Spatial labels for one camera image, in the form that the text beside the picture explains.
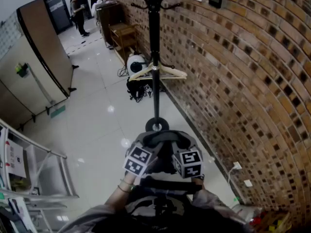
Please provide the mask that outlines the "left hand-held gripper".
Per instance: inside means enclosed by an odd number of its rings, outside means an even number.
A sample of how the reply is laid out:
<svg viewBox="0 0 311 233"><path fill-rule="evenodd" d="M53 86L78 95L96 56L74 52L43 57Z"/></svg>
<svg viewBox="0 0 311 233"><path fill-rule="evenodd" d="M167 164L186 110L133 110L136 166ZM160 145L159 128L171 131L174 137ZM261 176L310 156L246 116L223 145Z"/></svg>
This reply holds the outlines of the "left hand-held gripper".
<svg viewBox="0 0 311 233"><path fill-rule="evenodd" d="M166 171L166 162L160 152L164 145L160 132L138 135L125 155L123 168L137 177Z"/></svg>

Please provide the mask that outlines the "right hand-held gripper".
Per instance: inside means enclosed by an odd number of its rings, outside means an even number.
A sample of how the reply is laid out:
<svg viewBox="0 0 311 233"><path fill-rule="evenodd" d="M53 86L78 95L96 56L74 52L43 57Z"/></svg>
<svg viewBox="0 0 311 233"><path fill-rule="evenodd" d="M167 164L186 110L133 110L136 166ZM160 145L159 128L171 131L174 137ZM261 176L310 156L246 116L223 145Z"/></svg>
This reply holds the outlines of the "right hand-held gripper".
<svg viewBox="0 0 311 233"><path fill-rule="evenodd" d="M196 140L185 132L173 132L173 166L183 179L202 175L203 156Z"/></svg>

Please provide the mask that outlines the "black coat rack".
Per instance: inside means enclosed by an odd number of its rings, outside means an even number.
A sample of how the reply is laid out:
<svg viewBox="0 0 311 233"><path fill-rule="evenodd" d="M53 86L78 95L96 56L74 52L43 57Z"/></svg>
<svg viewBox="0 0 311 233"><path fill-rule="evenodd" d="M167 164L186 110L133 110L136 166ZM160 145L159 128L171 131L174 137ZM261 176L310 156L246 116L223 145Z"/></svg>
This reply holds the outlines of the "black coat rack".
<svg viewBox="0 0 311 233"><path fill-rule="evenodd" d="M149 35L150 35L150 50L151 50L151 59L150 63L153 63L154 66L158 66L161 64L160 60L160 9L170 10L180 6L180 3L176 3L169 7L163 7L163 0L144 0L146 6L141 7L137 4L132 3L133 7L145 10L148 10L149 14ZM153 81L155 83L156 89L160 87L160 78L159 71L152 71ZM154 117L147 121L145 130L146 131L161 131L168 130L169 125L168 122L159 116L159 93L157 90L155 91L154 99Z"/></svg>

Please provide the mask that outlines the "person's left forearm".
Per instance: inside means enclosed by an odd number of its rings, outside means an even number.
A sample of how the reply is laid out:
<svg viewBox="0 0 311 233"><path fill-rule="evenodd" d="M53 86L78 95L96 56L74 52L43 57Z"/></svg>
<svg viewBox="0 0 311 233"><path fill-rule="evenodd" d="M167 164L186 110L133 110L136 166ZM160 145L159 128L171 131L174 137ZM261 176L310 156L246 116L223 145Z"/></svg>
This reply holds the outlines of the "person's left forearm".
<svg viewBox="0 0 311 233"><path fill-rule="evenodd" d="M132 173L126 173L126 175L122 178L125 181L134 184L136 176ZM105 205L110 206L115 211L121 211L128 200L130 193L124 193L120 189L117 188L114 190L114 192L110 195L110 197L105 202Z"/></svg>

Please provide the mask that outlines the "person's right forearm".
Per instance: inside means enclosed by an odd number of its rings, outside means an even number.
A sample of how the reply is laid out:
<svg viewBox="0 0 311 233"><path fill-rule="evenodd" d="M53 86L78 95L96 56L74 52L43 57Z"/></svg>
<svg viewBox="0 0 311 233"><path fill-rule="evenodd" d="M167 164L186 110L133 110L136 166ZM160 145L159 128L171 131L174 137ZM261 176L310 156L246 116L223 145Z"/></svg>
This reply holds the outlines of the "person's right forearm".
<svg viewBox="0 0 311 233"><path fill-rule="evenodd" d="M203 204L209 204L209 205L216 205L220 202L218 196L215 194L209 192L205 186L204 186L204 181L200 178L192 178L191 181L195 183L196 185L200 186L200 190L197 191L193 195L193 202L196 203L203 203Z"/></svg>

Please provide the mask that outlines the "metal storage rack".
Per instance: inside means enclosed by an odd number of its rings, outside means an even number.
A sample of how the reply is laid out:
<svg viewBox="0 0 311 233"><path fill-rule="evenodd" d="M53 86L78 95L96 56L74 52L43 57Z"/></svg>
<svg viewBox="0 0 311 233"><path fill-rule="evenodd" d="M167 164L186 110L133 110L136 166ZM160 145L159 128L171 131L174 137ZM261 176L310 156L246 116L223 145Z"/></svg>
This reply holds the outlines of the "metal storage rack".
<svg viewBox="0 0 311 233"><path fill-rule="evenodd" d="M7 172L5 142L23 148L26 178ZM67 156L18 132L0 119L0 204L21 219L31 233L57 233L68 221L61 215L66 202L78 199L72 185Z"/></svg>

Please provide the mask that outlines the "green wrist band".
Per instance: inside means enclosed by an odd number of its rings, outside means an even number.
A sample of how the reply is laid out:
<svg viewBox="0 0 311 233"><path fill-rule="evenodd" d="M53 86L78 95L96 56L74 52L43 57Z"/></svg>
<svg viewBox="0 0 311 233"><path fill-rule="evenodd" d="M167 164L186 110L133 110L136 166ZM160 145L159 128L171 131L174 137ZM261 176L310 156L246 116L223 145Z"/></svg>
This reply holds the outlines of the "green wrist band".
<svg viewBox="0 0 311 233"><path fill-rule="evenodd" d="M120 184L118 184L118 189L120 189L124 193L130 193L134 187L135 187L134 184L129 183L125 181L124 179L121 179Z"/></svg>

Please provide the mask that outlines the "person's grey jacket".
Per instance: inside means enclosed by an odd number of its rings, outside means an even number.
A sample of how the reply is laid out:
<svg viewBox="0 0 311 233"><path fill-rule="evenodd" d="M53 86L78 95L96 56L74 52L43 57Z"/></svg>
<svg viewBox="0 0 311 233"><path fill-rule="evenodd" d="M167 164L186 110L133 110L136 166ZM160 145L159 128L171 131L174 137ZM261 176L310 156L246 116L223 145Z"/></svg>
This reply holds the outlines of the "person's grey jacket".
<svg viewBox="0 0 311 233"><path fill-rule="evenodd" d="M107 205L95 206L67 223L59 233L255 233L221 200L209 205L191 199L182 216L146 216L145 208L134 212L143 197L136 188L121 211Z"/></svg>

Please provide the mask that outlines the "green-headed floor mop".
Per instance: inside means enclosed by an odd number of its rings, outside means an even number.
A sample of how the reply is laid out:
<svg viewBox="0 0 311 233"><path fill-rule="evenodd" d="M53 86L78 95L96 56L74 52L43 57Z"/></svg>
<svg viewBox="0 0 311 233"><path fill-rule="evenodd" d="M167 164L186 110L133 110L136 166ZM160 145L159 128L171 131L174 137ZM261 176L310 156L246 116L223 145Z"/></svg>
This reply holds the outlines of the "green-headed floor mop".
<svg viewBox="0 0 311 233"><path fill-rule="evenodd" d="M56 105L56 102L52 99L52 97L49 95L47 90L44 88L44 86L42 85L42 83L40 82L38 77L35 75L34 71L29 66L29 64L27 64L27 67L28 67L29 72L33 76L35 82L37 83L39 89L41 90L42 94L44 95L44 97L46 98L46 100L48 101L48 103L50 105L50 107L48 107L48 106L45 107L47 115L49 115L51 118L54 118L57 115L59 115L60 113L64 112L66 109L66 106L63 105L63 106L59 107L58 105Z"/></svg>

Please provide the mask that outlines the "wooden clothes hanger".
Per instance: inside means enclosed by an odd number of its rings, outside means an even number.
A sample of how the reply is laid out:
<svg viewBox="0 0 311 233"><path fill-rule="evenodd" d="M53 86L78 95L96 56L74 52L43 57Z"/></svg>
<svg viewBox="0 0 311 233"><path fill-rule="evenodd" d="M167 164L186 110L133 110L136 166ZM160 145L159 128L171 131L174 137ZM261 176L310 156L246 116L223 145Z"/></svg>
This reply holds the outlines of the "wooden clothes hanger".
<svg viewBox="0 0 311 233"><path fill-rule="evenodd" d="M139 80L151 80L153 78L152 71L159 71L159 78L161 80L165 79L186 79L187 73L164 66L162 64L158 64L158 66L154 66L153 63L150 63L147 68L134 73L129 77L129 81L139 81Z"/></svg>

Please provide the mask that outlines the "white round device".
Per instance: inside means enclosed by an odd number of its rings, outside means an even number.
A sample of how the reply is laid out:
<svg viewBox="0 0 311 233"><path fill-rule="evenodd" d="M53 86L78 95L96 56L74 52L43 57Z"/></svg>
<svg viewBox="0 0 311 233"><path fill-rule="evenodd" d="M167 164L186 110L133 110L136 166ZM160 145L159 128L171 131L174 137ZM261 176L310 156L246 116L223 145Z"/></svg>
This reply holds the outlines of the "white round device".
<svg viewBox="0 0 311 233"><path fill-rule="evenodd" d="M133 74L146 69L148 66L143 54L130 54L127 59L126 67L129 76L132 76Z"/></svg>

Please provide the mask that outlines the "box of colourful items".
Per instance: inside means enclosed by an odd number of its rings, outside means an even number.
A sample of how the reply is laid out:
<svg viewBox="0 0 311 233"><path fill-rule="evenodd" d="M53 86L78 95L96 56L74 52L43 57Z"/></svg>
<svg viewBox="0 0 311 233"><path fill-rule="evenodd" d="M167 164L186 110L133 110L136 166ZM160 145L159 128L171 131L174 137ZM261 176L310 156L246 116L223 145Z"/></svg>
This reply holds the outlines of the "box of colourful items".
<svg viewBox="0 0 311 233"><path fill-rule="evenodd" d="M291 213L286 211L262 211L249 224L256 233L288 233L292 228Z"/></svg>

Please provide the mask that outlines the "white paper sign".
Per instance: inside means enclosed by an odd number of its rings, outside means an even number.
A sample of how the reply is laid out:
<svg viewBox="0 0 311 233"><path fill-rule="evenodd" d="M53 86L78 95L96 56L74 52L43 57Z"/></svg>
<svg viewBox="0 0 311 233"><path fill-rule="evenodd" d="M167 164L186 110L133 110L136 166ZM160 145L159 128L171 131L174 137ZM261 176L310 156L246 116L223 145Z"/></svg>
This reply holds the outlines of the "white paper sign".
<svg viewBox="0 0 311 233"><path fill-rule="evenodd" d="M5 142L5 165L7 172L16 176L26 178L23 148L11 140Z"/></svg>

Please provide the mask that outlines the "light wooden shelf trolley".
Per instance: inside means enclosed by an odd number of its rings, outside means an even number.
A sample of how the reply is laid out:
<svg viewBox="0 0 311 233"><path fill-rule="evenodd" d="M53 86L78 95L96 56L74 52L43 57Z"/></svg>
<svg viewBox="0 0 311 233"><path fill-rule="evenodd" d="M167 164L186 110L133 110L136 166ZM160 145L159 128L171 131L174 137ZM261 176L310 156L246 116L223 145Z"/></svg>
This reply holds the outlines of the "light wooden shelf trolley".
<svg viewBox="0 0 311 233"><path fill-rule="evenodd" d="M124 65L129 56L138 50L137 26L139 24L125 23L109 26L114 51Z"/></svg>

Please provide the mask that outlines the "folding partition screen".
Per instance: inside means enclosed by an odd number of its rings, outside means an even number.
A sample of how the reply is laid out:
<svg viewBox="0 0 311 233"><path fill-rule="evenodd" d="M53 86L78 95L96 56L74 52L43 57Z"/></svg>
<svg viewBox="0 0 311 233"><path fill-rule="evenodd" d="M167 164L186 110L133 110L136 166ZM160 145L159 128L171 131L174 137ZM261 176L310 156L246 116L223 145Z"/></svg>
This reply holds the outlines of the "folding partition screen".
<svg viewBox="0 0 311 233"><path fill-rule="evenodd" d="M33 76L15 71L27 63L56 105L70 96L73 66L43 0L17 8L0 23L0 119L22 128L50 107Z"/></svg>

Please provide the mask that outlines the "dark wooden cabinet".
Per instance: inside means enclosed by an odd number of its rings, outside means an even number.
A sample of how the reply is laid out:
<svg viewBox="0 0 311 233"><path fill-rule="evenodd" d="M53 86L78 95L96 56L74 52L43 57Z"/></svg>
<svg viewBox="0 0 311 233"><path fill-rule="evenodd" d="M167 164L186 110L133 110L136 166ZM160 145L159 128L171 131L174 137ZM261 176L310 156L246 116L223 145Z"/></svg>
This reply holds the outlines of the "dark wooden cabinet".
<svg viewBox="0 0 311 233"><path fill-rule="evenodd" d="M99 29L107 48L111 48L113 41L110 26L124 22L122 5L117 0L107 0L95 6Z"/></svg>

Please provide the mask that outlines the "green holder on partition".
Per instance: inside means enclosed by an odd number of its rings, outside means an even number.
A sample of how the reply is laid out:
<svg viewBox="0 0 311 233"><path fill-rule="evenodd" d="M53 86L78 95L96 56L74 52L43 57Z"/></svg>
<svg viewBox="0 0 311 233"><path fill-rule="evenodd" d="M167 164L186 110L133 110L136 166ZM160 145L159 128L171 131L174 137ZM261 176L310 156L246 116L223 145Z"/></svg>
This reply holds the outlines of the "green holder on partition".
<svg viewBox="0 0 311 233"><path fill-rule="evenodd" d="M15 66L15 71L21 78L26 77L28 75L28 64L27 63L24 63L24 64L18 63Z"/></svg>

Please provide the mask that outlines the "dark door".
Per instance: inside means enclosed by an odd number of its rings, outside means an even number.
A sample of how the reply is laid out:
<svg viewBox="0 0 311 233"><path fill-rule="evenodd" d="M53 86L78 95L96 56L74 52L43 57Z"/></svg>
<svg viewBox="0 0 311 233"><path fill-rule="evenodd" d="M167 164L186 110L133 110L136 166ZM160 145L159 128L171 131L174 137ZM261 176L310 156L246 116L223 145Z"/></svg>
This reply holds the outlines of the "dark door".
<svg viewBox="0 0 311 233"><path fill-rule="evenodd" d="M72 26L65 0L43 0L57 34Z"/></svg>

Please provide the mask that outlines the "black chest mount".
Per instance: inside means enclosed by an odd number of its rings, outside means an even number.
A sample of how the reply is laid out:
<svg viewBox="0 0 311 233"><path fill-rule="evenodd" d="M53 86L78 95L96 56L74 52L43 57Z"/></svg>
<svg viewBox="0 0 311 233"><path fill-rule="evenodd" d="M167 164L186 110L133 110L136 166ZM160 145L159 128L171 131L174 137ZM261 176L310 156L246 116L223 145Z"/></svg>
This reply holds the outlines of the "black chest mount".
<svg viewBox="0 0 311 233"><path fill-rule="evenodd" d="M192 182L161 181L150 176L142 179L139 184L141 198L134 212L145 208L146 216L183 215L190 207L188 195L194 195L202 186Z"/></svg>

